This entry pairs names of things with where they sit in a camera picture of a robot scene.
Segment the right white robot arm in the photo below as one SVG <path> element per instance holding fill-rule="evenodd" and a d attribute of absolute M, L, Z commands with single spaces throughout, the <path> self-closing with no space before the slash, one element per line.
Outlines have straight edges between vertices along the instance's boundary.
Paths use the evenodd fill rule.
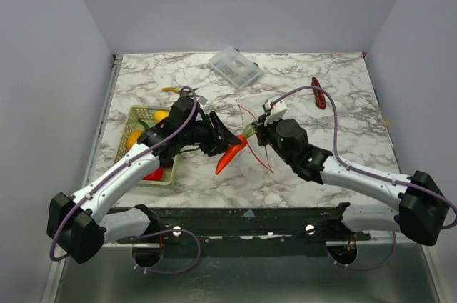
<path fill-rule="evenodd" d="M 330 235 L 346 239 L 353 232 L 401 232 L 425 246 L 436 244 L 450 209 L 433 178 L 422 171 L 413 175 L 389 174 L 351 165 L 331 151 L 308 141 L 294 119 L 253 123 L 258 144 L 270 146 L 298 177 L 318 184 L 349 189 L 377 200 L 371 206 L 349 205 L 328 223 Z"/>

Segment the yellow toy squash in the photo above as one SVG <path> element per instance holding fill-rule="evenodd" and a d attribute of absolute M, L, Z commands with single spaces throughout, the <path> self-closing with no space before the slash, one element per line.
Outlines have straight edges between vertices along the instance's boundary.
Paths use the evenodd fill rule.
<path fill-rule="evenodd" d="M 157 110 L 153 113 L 153 119 L 156 122 L 160 122 L 168 116 L 169 116 L 169 112 L 165 111 L 165 110 Z"/>

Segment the orange toy carrot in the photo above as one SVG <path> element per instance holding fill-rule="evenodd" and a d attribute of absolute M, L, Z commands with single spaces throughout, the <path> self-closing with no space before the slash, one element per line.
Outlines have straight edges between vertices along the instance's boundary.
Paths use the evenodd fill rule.
<path fill-rule="evenodd" d="M 243 132 L 237 137 L 240 140 L 240 144 L 231 145 L 219 159 L 216 168 L 215 175 L 219 175 L 234 159 L 234 157 L 247 146 L 247 141 L 256 133 L 253 124 L 247 124 Z"/>

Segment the clear zip top bag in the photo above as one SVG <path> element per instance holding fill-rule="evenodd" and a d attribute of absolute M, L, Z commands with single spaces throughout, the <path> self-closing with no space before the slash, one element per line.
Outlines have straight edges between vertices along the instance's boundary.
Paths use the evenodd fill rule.
<path fill-rule="evenodd" d="M 297 181 L 301 162 L 309 147 L 307 132 L 286 115 L 287 105 L 279 94 L 245 96 L 236 100 L 244 124 L 255 134 L 248 141 L 251 153 L 264 166 L 271 180 L 283 185 Z"/>

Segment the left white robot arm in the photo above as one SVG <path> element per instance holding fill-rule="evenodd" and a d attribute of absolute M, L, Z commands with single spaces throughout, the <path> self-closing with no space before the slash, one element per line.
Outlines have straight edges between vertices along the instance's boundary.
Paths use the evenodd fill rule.
<path fill-rule="evenodd" d="M 132 186 L 168 164 L 185 146 L 196 145 L 212 157 L 240 142 L 215 112 L 206 114 L 196 100 L 178 98 L 168 116 L 143 131 L 112 168 L 71 196 L 60 192 L 51 199 L 46 233 L 52 247 L 61 247 L 68 257 L 83 264 L 105 243 L 117 239 L 153 241 L 159 226 L 148 208 L 138 205 L 116 214 L 109 214 L 109 210 Z"/>

